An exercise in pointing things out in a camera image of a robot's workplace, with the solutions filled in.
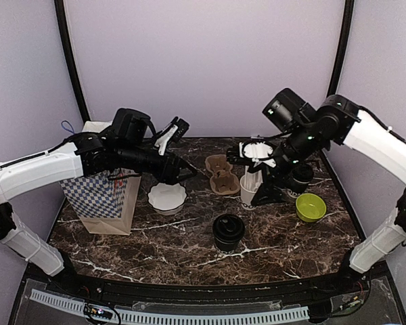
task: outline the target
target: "cup lid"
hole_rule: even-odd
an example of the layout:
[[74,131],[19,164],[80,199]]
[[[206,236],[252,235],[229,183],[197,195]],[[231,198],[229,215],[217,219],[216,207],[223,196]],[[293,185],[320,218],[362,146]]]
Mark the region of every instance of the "cup lid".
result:
[[297,181],[307,182],[314,178],[314,171],[312,166],[301,164],[292,170],[292,176]]
[[216,239],[222,242],[239,242],[245,234],[245,224],[236,215],[218,216],[212,227]]

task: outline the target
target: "black frame pole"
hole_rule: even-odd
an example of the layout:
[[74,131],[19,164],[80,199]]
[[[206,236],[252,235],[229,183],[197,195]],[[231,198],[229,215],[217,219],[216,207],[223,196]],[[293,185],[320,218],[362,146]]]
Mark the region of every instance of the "black frame pole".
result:
[[344,57],[346,56],[349,32],[351,31],[354,3],[355,0],[346,0],[344,3],[343,21],[341,25],[340,38],[338,40],[337,54],[334,62],[334,68],[332,69],[328,94],[326,97],[329,95],[334,95],[337,92],[338,83],[340,82],[341,70],[343,67]]
[[66,21],[66,13],[63,0],[54,0],[55,14],[57,16],[57,23],[59,26],[60,39],[62,40],[63,52],[65,55],[66,65],[68,66],[68,73],[72,88],[74,89],[75,99],[80,110],[83,122],[90,121],[89,111],[87,109],[86,101],[84,99],[83,90],[81,89],[78,71],[76,69],[74,54],[69,37],[68,23]]

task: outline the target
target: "white paper cup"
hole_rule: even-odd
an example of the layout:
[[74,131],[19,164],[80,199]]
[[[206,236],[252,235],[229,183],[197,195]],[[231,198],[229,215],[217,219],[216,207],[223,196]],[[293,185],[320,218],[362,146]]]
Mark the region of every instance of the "white paper cup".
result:
[[256,207],[251,205],[251,200],[256,194],[257,190],[250,191],[244,187],[245,176],[241,177],[240,184],[241,184],[241,205],[246,210],[254,210]]

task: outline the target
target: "table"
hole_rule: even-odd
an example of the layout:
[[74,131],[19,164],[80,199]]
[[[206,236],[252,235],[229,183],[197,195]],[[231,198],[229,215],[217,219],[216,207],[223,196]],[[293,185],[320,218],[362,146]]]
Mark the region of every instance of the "table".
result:
[[[318,153],[309,160],[315,178],[308,192],[321,196],[327,215],[318,223],[302,222],[294,201],[246,211],[239,194],[218,196],[209,186],[204,161],[224,154],[238,138],[185,138],[171,151],[189,161],[198,175],[183,182],[187,200],[180,213],[157,214],[148,204],[156,180],[145,174],[130,236],[89,234],[66,203],[50,244],[66,251],[79,274],[148,284],[236,285],[303,279],[334,273],[344,253],[360,242],[336,182]],[[234,167],[240,177],[243,167]],[[222,213],[240,216],[246,234],[232,255],[214,247],[212,223]]]

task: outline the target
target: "paper bowl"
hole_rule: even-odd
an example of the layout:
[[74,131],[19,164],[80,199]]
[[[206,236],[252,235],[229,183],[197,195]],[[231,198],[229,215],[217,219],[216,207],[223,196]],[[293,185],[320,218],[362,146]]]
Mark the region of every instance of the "paper bowl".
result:
[[187,193],[181,184],[159,183],[150,189],[149,204],[160,215],[174,215],[183,209]]

